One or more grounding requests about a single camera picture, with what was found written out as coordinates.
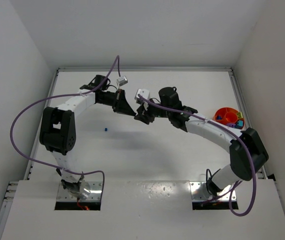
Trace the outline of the purple round lego piece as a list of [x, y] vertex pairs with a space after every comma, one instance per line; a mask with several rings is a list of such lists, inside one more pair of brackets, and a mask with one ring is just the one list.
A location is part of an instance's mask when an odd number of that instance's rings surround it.
[[227, 123], [226, 126], [230, 128], [235, 128], [236, 125], [234, 123]]

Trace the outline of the green lego brick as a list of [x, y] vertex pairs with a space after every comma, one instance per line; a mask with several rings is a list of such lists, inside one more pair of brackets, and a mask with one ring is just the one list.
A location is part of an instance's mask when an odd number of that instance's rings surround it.
[[241, 112], [238, 112], [236, 115], [237, 115], [237, 117], [240, 118], [240, 119], [243, 118], [243, 114], [242, 114]]

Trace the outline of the teal lego brick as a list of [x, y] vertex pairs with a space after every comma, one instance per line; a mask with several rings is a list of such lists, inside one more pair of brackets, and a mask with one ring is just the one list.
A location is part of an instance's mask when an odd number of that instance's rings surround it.
[[244, 127], [244, 121], [242, 119], [239, 119], [236, 123], [235, 123], [235, 128], [236, 129], [243, 129]]

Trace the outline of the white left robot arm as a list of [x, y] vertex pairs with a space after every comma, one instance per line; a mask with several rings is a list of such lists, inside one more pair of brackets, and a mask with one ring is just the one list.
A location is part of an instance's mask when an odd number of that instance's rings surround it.
[[89, 84], [80, 87], [79, 95], [43, 110], [39, 141], [55, 158], [63, 189], [76, 198], [83, 199], [90, 194], [85, 175], [79, 170], [73, 153], [77, 138], [76, 118], [94, 104], [110, 106], [115, 113], [134, 117], [136, 113], [128, 104], [125, 91], [121, 89], [127, 82], [125, 76], [119, 77], [116, 90], [111, 92], [108, 91], [110, 80], [103, 75], [96, 75]]

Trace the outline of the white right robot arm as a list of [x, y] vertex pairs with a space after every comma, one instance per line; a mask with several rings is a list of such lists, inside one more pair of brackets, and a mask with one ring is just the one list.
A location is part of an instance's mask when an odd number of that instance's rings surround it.
[[201, 136], [229, 154], [230, 163], [205, 181], [207, 197], [217, 196], [237, 181], [250, 181], [269, 159], [255, 129], [240, 130], [208, 119], [196, 109], [182, 105], [176, 87], [164, 87], [158, 94], [160, 103], [154, 103], [149, 90], [137, 90], [135, 100], [140, 106], [136, 120], [149, 124], [155, 118], [167, 118], [175, 128]]

